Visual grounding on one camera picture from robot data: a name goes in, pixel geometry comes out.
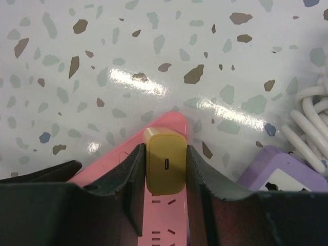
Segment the purple power strip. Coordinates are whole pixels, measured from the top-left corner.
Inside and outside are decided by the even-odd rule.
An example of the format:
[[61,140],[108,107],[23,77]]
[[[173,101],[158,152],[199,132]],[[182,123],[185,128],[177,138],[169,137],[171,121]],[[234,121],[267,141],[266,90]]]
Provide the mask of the purple power strip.
[[323,176],[274,146],[265,146],[237,183],[252,191],[327,192]]

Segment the yellow plug adapter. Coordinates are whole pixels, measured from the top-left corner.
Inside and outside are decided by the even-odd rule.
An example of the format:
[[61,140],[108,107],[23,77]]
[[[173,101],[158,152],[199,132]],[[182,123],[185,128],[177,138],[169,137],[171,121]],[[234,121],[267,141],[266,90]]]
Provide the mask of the yellow plug adapter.
[[148,191],[155,196],[181,192],[186,183],[186,138],[166,127],[149,127],[143,140]]

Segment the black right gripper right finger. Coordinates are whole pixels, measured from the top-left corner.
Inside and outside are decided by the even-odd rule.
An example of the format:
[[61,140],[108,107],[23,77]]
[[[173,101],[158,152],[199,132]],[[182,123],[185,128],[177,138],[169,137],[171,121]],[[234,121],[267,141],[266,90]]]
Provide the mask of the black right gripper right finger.
[[209,165],[187,147],[186,188],[190,245],[256,245],[245,201],[255,192]]

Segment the pink triangular power strip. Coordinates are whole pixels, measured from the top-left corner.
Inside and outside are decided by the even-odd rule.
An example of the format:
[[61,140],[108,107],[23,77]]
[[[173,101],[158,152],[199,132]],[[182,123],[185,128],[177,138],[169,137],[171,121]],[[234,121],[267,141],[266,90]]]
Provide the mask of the pink triangular power strip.
[[[167,112],[69,181],[79,186],[88,185],[101,174],[112,170],[127,160],[133,148],[143,142],[143,132],[150,127],[166,127],[188,139],[187,119],[181,113]],[[154,196],[145,188],[143,214],[142,236],[138,239],[138,245],[187,244],[188,210],[185,189],[174,195]]]

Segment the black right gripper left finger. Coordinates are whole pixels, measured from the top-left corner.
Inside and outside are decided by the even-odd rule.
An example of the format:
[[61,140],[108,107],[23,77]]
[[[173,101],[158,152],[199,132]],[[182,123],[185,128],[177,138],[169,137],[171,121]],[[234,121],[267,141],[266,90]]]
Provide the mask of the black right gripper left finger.
[[111,171],[83,186],[100,196],[122,192],[122,209],[137,236],[142,236],[146,177],[146,145],[138,144]]

